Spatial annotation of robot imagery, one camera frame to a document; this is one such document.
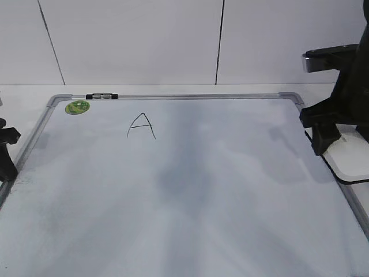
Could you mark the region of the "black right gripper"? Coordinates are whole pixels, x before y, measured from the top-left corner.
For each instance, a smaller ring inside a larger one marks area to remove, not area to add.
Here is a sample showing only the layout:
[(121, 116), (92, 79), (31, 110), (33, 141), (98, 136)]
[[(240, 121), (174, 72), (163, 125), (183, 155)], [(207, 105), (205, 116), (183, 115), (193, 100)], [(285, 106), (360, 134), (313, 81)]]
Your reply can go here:
[(305, 128), (312, 127), (312, 148), (317, 156), (341, 138), (335, 123), (368, 126), (368, 26), (353, 61), (339, 75), (331, 95), (300, 113)]

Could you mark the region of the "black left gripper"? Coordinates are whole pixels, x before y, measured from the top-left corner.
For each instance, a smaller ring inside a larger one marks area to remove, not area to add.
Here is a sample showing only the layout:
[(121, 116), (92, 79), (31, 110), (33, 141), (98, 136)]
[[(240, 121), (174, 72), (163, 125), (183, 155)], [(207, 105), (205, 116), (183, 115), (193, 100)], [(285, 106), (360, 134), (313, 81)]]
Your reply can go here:
[(7, 145), (16, 144), (21, 137), (16, 128), (5, 128), (5, 126), (6, 120), (1, 118), (1, 182), (12, 181), (18, 174), (18, 170), (9, 155)]

